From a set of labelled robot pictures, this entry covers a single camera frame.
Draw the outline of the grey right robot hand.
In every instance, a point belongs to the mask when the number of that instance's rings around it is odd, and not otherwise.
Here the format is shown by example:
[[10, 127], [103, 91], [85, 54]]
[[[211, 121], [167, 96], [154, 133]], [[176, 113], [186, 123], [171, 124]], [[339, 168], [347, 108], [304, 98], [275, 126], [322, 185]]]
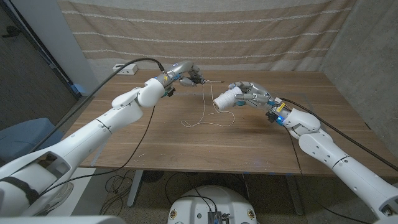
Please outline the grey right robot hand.
[[237, 100], [236, 105], [248, 105], [270, 114], [281, 115], [283, 118], [288, 117], [292, 111], [287, 105], [283, 104], [282, 100], [275, 100], [270, 92], [258, 83], [234, 82], [228, 86], [231, 90], [234, 87], [238, 87], [241, 90], [241, 93], [234, 96]]

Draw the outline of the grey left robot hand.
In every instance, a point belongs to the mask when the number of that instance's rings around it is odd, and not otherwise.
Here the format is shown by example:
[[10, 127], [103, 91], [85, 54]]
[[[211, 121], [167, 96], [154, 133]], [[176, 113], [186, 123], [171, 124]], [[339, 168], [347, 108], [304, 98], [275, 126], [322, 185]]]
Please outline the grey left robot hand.
[[166, 69], [161, 83], [167, 87], [177, 80], [182, 86], [196, 86], [205, 83], [201, 70], [192, 61], [182, 61], [170, 66]]

